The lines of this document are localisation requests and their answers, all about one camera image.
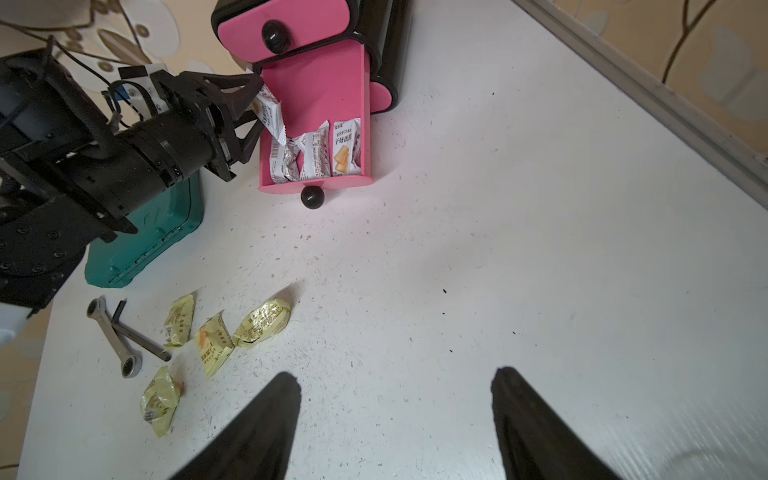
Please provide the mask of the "white cookie packet barcode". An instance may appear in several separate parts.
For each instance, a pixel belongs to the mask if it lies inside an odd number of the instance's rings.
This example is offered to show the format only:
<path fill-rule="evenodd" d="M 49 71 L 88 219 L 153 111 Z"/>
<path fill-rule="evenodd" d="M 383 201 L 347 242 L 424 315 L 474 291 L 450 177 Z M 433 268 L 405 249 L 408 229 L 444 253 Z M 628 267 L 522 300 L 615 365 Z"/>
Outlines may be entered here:
<path fill-rule="evenodd" d="M 303 154 L 301 180 L 317 180 L 331 176 L 328 135 L 329 122 L 324 121 L 315 131 L 304 133 L 295 139 Z"/>

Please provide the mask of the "pink drawer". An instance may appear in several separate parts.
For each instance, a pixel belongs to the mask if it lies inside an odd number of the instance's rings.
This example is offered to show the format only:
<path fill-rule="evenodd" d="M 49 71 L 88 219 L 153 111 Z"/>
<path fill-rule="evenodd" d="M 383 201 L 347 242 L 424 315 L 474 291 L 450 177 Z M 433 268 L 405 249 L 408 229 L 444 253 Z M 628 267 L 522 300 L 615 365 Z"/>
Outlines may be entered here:
<path fill-rule="evenodd" d="M 370 82 L 369 94 L 371 114 L 386 112 L 395 105 L 396 95 L 390 88 L 380 82 Z"/>
<path fill-rule="evenodd" d="M 249 63 L 341 34 L 351 19 L 346 1 L 220 1 L 211 15 L 220 43 Z"/>
<path fill-rule="evenodd" d="M 281 102 L 287 136 L 292 139 L 317 129 L 325 121 L 361 120 L 358 175 L 283 184 L 273 182 L 269 155 L 272 136 L 263 131 L 259 147 L 259 190 L 268 194 L 299 194 L 306 186 L 325 191 L 374 183 L 371 167 L 370 59 L 365 47 L 345 40 L 279 60 L 261 68 L 265 85 Z"/>

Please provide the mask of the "yellow cookie packet top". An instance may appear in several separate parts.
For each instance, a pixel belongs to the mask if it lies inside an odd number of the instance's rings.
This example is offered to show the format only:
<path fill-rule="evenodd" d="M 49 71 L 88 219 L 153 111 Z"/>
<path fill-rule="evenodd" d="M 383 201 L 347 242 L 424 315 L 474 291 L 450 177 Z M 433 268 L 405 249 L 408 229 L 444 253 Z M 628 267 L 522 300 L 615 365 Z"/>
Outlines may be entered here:
<path fill-rule="evenodd" d="M 182 347 L 189 341 L 195 311 L 195 293 L 187 294 L 175 300 L 164 322 L 165 344 L 167 349 Z"/>

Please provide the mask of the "pink bottom drawer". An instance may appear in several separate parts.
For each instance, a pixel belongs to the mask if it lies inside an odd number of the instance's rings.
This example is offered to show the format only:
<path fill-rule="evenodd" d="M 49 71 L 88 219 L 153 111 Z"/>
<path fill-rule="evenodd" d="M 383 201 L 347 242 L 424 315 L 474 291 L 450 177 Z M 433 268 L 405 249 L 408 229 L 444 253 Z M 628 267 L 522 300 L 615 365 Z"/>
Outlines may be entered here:
<path fill-rule="evenodd" d="M 386 112 L 395 105 L 396 95 L 390 88 L 380 82 L 370 82 L 369 94 L 371 114 Z"/>

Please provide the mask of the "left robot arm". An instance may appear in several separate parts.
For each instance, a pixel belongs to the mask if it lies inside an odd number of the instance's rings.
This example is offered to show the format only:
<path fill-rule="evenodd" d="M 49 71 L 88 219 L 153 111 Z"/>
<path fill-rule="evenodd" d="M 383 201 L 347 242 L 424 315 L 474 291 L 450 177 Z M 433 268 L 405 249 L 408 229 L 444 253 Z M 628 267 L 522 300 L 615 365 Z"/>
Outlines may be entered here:
<path fill-rule="evenodd" d="M 1 61 L 1 340 L 49 305 L 95 240 L 133 234 L 131 212 L 200 170 L 222 180 L 262 132 L 256 74 L 164 70 L 165 111 L 121 130 L 50 48 Z"/>

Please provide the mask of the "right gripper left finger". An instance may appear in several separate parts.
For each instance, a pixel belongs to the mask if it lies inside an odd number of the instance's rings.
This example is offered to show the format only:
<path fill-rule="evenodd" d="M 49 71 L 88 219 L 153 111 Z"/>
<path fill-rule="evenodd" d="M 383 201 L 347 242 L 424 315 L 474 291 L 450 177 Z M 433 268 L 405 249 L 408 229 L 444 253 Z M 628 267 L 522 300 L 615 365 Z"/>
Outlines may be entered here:
<path fill-rule="evenodd" d="M 283 479 L 301 405 L 301 387 L 277 374 L 175 479 Z"/>

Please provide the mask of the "pink top drawer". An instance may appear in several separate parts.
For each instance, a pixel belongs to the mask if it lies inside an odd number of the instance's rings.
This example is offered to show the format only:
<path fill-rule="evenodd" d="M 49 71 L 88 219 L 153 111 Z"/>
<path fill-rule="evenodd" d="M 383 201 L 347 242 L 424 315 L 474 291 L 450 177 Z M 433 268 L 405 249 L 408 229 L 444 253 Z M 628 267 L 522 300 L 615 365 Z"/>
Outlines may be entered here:
<path fill-rule="evenodd" d="M 351 19 L 346 1 L 220 1 L 211 15 L 220 43 L 249 63 L 341 34 Z"/>

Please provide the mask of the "white cookie packet orange print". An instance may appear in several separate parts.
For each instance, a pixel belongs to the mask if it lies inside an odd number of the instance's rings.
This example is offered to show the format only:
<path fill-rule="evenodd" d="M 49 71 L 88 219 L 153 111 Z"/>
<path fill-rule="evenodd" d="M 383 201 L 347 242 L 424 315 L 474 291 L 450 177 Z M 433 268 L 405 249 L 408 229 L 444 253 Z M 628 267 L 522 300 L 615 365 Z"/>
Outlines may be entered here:
<path fill-rule="evenodd" d="M 347 176 L 361 173 L 361 119 L 334 123 L 332 141 L 332 175 Z"/>

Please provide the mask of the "black pink drawer cabinet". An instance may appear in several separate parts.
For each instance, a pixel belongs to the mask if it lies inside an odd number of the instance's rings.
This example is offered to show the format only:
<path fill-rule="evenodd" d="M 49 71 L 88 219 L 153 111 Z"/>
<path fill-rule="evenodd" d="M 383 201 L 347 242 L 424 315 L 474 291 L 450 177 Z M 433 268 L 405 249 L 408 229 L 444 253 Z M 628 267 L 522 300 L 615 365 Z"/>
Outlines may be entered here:
<path fill-rule="evenodd" d="M 377 81 L 396 95 L 394 109 L 399 101 L 409 35 L 412 25 L 410 1 L 355 1 L 355 0 L 295 0 L 295 1 L 346 1 L 352 8 L 352 19 L 347 29 L 336 36 L 290 53 L 258 63 L 256 67 L 290 58 L 333 43 L 354 40 L 365 47 L 370 59 L 371 81 Z"/>

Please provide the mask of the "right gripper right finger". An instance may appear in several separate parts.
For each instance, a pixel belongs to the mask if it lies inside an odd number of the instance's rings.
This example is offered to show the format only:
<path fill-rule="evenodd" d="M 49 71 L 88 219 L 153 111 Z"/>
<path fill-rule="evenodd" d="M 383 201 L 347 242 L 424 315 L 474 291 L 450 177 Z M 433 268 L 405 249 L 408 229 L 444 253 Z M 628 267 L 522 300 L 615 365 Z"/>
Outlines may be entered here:
<path fill-rule="evenodd" d="M 497 370 L 492 410 L 508 479 L 616 479 L 518 370 Z"/>

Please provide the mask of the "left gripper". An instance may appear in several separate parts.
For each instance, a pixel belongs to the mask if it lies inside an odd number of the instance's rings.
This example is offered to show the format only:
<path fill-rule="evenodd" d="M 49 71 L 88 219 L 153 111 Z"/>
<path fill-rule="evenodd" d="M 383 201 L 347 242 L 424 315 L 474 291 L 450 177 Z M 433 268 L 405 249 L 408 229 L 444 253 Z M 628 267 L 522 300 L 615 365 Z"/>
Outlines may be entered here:
<path fill-rule="evenodd" d="M 251 160 L 264 130 L 255 113 L 246 113 L 264 86 L 262 77 L 158 71 L 150 78 L 169 106 L 152 118 L 150 136 L 169 157 L 175 177 L 184 180 L 207 169 L 225 182 L 233 180 L 231 166 Z M 243 126 L 249 130 L 240 138 L 237 129 Z"/>

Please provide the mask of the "yellow cookie packet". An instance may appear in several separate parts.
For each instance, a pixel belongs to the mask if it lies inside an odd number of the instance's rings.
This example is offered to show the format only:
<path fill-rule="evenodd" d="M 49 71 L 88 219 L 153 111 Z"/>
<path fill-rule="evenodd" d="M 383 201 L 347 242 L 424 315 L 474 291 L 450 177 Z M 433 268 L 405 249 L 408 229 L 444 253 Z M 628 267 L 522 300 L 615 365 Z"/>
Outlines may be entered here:
<path fill-rule="evenodd" d="M 205 375 L 213 377 L 228 360 L 235 345 L 223 321 L 223 312 L 217 312 L 204 322 L 194 336 Z"/>
<path fill-rule="evenodd" d="M 164 322 L 165 344 L 167 349 L 182 347 L 189 341 L 195 311 L 195 293 L 187 294 L 175 300 Z"/>
<path fill-rule="evenodd" d="M 271 299 L 251 311 L 238 325 L 232 339 L 237 347 L 250 348 L 280 333 L 288 324 L 291 305 L 282 299 Z"/>
<path fill-rule="evenodd" d="M 140 413 L 158 438 L 162 438 L 170 430 L 182 392 L 182 385 L 172 377 L 167 366 L 158 370 L 144 390 L 140 400 Z"/>

